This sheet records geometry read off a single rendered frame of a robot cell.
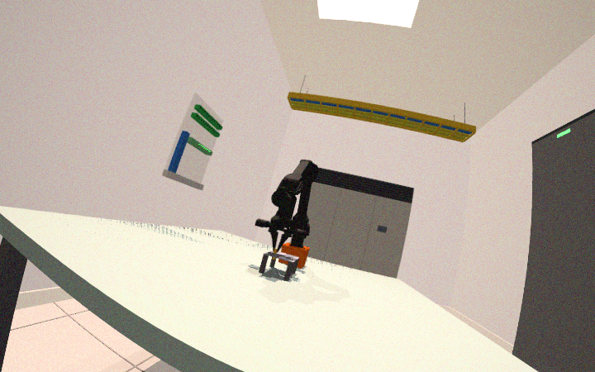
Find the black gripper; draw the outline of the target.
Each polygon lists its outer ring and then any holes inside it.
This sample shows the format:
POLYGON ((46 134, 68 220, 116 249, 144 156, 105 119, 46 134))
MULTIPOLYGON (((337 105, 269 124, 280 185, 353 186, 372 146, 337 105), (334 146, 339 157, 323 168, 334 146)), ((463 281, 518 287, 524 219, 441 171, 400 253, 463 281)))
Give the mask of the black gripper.
MULTIPOLYGON (((291 212, 291 211, 288 211, 288 210, 284 210, 284 209, 279 208, 277 212, 280 212, 280 215, 282 215, 282 216, 285 216, 285 214, 287 213, 287 214, 289 214, 289 218, 291 218, 291 219, 293 218, 293 212, 291 212)), ((261 219, 261 218, 258 218, 256 220, 255 226, 257 226, 257 227, 268 227, 269 228, 268 231, 271 233, 271 236, 272 236, 272 240, 273 240, 273 251, 274 251, 274 249, 276 248, 276 245, 277 245, 277 237, 278 237, 277 230, 278 229, 269 227, 269 222, 266 221, 266 220, 264 220, 264 219, 261 219)), ((296 228, 296 229, 292 229, 292 228, 285 229, 284 228, 282 231, 284 233, 281 235, 281 239, 280 239, 280 242, 278 244, 278 250, 277 250, 277 252, 280 251, 280 247, 283 245, 283 243, 289 237, 292 237, 292 234, 294 234, 296 237, 300 237, 300 238, 303 238, 303 239, 305 239, 307 237, 307 231, 305 231, 303 229, 299 229, 299 228, 296 228)))

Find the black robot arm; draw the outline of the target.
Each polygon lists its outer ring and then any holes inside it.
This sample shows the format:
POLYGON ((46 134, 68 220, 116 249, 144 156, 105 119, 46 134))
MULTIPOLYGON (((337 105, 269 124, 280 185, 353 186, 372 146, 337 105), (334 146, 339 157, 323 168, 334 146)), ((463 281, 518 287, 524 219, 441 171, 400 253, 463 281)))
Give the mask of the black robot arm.
MULTIPOLYGON (((318 175, 318 166, 312 163, 311 160, 300 160, 297 168, 291 173, 287 174, 280 182, 277 190, 271 197, 272 204, 278 208, 294 212, 296 205, 296 195, 299 195, 298 210, 293 219, 289 218, 289 214, 285 216, 276 212, 275 216, 270 219, 269 227, 282 231, 285 227, 292 229, 303 229, 307 231, 309 236, 309 218, 307 216, 307 207, 311 192, 313 181, 318 175)), ((296 237, 293 234, 290 246, 302 247, 303 238, 296 237)))

